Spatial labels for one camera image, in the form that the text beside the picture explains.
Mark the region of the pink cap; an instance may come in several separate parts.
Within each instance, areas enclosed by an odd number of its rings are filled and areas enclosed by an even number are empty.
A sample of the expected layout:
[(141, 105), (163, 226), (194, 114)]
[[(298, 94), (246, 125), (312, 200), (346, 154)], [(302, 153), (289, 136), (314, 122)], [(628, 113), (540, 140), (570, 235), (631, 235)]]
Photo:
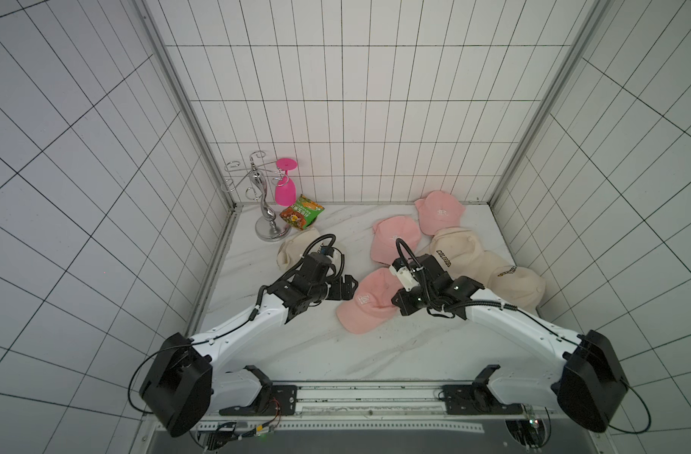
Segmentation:
[(427, 236), (433, 236), (445, 228), (459, 227), (466, 207), (453, 195), (443, 191), (432, 191), (426, 197), (415, 201), (419, 214), (419, 227)]
[(336, 316), (346, 331), (360, 335), (393, 319), (400, 310), (392, 298), (402, 289), (400, 280), (389, 268), (368, 274), (359, 284), (351, 300), (336, 309)]
[(372, 226), (372, 230), (370, 258), (383, 265), (391, 265), (398, 258), (397, 239), (402, 239), (413, 250), (422, 238), (417, 222), (407, 216), (382, 219)]

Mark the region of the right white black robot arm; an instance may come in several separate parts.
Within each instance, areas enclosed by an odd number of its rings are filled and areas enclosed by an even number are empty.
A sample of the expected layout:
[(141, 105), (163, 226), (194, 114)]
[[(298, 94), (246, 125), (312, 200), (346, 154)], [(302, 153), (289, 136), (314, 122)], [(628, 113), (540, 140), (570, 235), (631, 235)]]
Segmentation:
[(392, 299), (402, 315), (426, 309), (432, 316), (457, 317), (526, 351), (525, 359), (490, 364), (479, 374), (477, 383), (496, 401), (560, 410), (584, 429), (608, 430), (630, 386), (606, 336), (548, 323), (469, 277), (451, 278), (431, 255), (400, 257), (389, 270), (402, 283)]

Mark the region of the pink cap back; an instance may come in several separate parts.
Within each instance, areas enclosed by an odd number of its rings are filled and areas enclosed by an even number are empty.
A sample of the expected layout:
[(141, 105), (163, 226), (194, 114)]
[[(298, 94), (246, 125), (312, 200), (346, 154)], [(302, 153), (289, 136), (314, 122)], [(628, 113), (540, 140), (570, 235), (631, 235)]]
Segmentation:
[(415, 201), (419, 214), (419, 227), (427, 236), (433, 236), (445, 228), (459, 227), (466, 207), (453, 195), (443, 191), (432, 191), (426, 197)]

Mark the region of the beige cap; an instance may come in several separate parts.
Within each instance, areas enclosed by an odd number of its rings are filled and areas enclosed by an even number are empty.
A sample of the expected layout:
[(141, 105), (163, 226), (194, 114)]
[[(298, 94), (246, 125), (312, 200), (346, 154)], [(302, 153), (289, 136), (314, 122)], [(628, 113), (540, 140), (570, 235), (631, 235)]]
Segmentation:
[(431, 255), (451, 279), (469, 277), (485, 287), (492, 273), (489, 252), (484, 249), (478, 236), (462, 227), (451, 227), (436, 232), (418, 255)]
[(518, 308), (536, 314), (546, 291), (545, 279), (529, 268), (509, 264), (500, 255), (488, 252), (481, 265), (485, 286)]
[(277, 266), (281, 272), (290, 270), (300, 259), (306, 248), (313, 243), (321, 234), (315, 228), (311, 228), (294, 236), (289, 236), (283, 244), (279, 247), (277, 253)]

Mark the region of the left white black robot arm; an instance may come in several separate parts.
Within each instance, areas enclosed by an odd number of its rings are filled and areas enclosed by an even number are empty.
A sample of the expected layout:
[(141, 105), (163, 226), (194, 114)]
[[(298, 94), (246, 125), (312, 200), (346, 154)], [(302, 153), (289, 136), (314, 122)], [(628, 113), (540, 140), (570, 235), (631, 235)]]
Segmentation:
[(230, 361), (251, 342), (283, 327), (324, 301), (351, 299), (358, 281), (331, 262), (332, 248), (309, 253), (274, 283), (263, 285), (254, 306), (187, 338), (171, 335), (148, 359), (139, 396), (172, 437), (221, 412), (261, 415), (277, 408), (271, 379), (258, 367)]

